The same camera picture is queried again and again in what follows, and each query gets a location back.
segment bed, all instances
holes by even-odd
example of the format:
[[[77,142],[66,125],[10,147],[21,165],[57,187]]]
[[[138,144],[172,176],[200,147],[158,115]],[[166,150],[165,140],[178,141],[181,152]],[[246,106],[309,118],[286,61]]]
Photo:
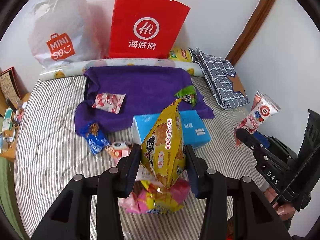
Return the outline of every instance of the bed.
[[[220,108],[205,79],[192,77],[194,85],[204,95],[206,104],[214,110],[215,119],[204,120],[212,140],[195,150],[209,167],[239,179],[250,176],[260,187],[264,179],[255,169],[252,152],[244,145],[235,148],[233,127],[247,114],[246,108]],[[74,76],[50,81],[38,81],[20,127],[16,159],[15,189],[20,215],[31,237],[55,198],[75,174],[85,177],[100,175],[113,166],[111,157],[103,152],[93,156],[84,138],[76,135],[74,114],[82,102],[86,78]],[[109,140],[132,140],[130,130],[108,135]],[[91,239],[96,240],[96,197],[91,205]],[[204,215],[205,200],[191,193],[185,208],[167,215],[137,215],[120,207],[125,239],[198,239]],[[228,218],[232,216],[232,199],[228,198]]]

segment light blue box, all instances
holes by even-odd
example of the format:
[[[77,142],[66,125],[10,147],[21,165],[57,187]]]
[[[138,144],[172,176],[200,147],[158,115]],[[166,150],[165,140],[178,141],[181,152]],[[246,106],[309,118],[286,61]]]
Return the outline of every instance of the light blue box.
[[[131,126],[134,143],[142,144],[160,114],[135,115]],[[205,145],[211,140],[203,121],[197,111],[181,111],[182,133],[184,145],[191,144],[193,149]]]

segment finger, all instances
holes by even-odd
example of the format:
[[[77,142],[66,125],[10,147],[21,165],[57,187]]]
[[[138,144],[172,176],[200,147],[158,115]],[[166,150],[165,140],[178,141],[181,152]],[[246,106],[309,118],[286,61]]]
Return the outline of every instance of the finger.
[[[284,204],[278,208],[277,213],[279,216],[281,216],[281,215],[294,213],[295,211],[296,210],[294,209],[294,207],[291,204]]]
[[[268,189],[265,191],[264,195],[269,202],[273,201],[275,198]]]
[[[281,215],[281,216],[279,216],[279,217],[280,217],[280,219],[281,219],[282,221],[286,221],[286,220],[288,220],[289,218],[292,218],[293,215],[294,215],[294,213],[295,213],[295,211],[290,212],[290,213],[285,214],[285,215]]]
[[[278,208],[279,208],[278,202],[274,203],[272,207],[276,212],[278,212]]]
[[[278,195],[277,192],[271,186],[267,188],[267,191],[269,191],[274,198]]]

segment purple towel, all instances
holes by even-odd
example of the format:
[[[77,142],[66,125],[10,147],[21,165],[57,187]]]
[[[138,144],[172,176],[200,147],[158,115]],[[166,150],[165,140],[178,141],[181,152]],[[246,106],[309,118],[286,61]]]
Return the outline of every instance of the purple towel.
[[[89,123],[98,123],[104,133],[131,127],[133,116],[157,114],[169,106],[176,98],[174,94],[192,85],[190,75],[181,68],[158,66],[114,66],[91,67],[85,73],[87,90],[84,101],[75,113],[75,129]],[[108,113],[92,108],[97,94],[126,94],[120,113]],[[193,108],[201,119],[214,118],[211,108],[203,101],[197,90],[197,103]],[[179,110],[192,110],[191,104],[181,102]]]

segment patterned pillow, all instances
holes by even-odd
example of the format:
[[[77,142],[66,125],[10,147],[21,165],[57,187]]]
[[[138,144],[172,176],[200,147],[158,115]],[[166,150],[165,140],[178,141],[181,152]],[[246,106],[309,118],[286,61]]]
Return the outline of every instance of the patterned pillow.
[[[204,54],[199,49],[197,58],[219,106],[227,110],[249,103],[244,87],[228,60]]]

